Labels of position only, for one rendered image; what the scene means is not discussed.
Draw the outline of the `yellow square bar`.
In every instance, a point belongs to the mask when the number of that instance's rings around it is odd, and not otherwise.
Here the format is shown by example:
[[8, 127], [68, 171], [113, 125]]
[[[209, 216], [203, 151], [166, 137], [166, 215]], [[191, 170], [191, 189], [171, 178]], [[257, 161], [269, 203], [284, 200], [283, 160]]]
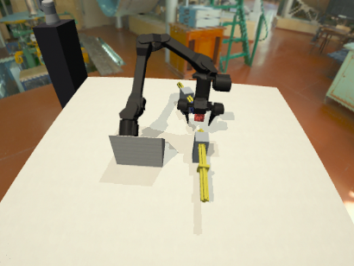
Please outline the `yellow square bar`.
[[209, 148], [209, 132], [204, 132], [203, 129], [195, 131], [193, 142], [193, 163], [199, 163], [197, 172], [200, 177], [200, 201], [209, 201], [209, 191], [207, 182], [207, 173], [210, 169], [210, 165], [206, 163], [207, 151]]

